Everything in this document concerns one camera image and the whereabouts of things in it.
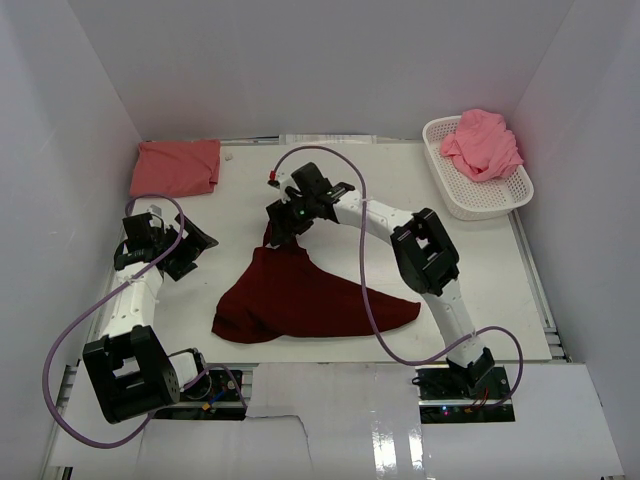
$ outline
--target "wall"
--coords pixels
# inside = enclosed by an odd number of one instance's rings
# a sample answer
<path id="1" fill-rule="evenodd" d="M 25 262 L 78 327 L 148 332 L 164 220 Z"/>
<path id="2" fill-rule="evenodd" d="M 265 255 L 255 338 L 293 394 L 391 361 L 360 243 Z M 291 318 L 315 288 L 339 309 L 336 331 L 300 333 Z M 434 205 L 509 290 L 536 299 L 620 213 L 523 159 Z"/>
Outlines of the wall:
<path id="1" fill-rule="evenodd" d="M 69 0 L 145 139 L 511 113 L 572 0 Z"/>
<path id="2" fill-rule="evenodd" d="M 560 334 L 640 478 L 640 4 L 574 3 L 513 115 L 536 186 L 522 212 Z"/>
<path id="3" fill-rule="evenodd" d="M 52 429 L 46 353 L 105 288 L 139 136 L 64 0 L 3 0 L 0 63 L 0 476 L 20 480 Z"/>

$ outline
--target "cloth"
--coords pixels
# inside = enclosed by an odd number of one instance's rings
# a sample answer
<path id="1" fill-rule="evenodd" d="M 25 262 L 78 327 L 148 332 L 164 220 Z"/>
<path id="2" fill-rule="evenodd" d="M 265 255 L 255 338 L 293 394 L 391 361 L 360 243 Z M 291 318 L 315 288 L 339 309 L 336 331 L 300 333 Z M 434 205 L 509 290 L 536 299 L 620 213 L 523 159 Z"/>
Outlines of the cloth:
<path id="1" fill-rule="evenodd" d="M 440 153 L 452 157 L 458 171 L 474 182 L 507 178 L 524 163 L 504 117 L 479 109 L 462 114 L 455 133 L 442 141 Z"/>
<path id="2" fill-rule="evenodd" d="M 129 194 L 187 197 L 211 193 L 220 173 L 220 141 L 143 142 Z"/>
<path id="3" fill-rule="evenodd" d="M 264 236 L 269 243 L 270 227 Z M 376 324 L 384 332 L 415 320 L 420 304 L 368 289 Z M 277 249 L 258 247 L 238 282 L 225 293 L 213 333 L 238 343 L 292 337 L 372 335 L 360 285 L 316 267 L 295 240 Z"/>

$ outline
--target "white laundry basket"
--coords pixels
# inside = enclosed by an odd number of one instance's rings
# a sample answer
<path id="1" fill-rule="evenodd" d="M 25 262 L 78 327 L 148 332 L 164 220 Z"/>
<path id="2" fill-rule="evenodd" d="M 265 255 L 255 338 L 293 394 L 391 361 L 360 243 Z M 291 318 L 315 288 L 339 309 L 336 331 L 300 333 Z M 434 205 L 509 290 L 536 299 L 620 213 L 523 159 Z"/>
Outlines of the white laundry basket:
<path id="1" fill-rule="evenodd" d="M 533 197 L 533 184 L 520 165 L 508 178 L 473 182 L 440 153 L 442 140 L 455 132 L 460 116 L 439 118 L 422 130 L 424 155 L 447 208 L 460 220 L 486 220 L 506 215 Z"/>

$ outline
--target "pink cloth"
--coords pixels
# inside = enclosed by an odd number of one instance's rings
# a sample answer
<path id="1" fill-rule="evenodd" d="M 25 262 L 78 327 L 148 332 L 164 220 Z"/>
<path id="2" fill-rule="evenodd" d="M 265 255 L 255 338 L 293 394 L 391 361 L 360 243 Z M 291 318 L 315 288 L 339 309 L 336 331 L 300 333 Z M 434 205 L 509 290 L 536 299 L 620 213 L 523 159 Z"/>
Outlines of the pink cloth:
<path id="1" fill-rule="evenodd" d="M 504 117 L 479 109 L 462 114 L 455 133 L 442 141 L 440 153 L 452 157 L 458 171 L 474 182 L 506 178 L 524 163 Z"/>
<path id="2" fill-rule="evenodd" d="M 187 197 L 213 192 L 220 173 L 220 141 L 143 142 L 129 194 Z"/>

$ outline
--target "maroon fabric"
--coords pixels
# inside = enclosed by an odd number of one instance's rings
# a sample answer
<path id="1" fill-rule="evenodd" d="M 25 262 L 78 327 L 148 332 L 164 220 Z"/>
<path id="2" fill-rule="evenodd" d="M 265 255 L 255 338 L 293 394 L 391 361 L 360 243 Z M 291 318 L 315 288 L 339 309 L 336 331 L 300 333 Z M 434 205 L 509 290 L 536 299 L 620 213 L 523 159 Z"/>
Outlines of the maroon fabric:
<path id="1" fill-rule="evenodd" d="M 264 245 L 269 242 L 267 227 Z M 368 289 L 380 331 L 415 320 L 420 304 Z M 372 335 L 360 285 L 316 267 L 294 240 L 277 249 L 258 247 L 238 282 L 225 293 L 213 333 L 238 343 L 260 343 L 281 335 L 352 337 Z"/>

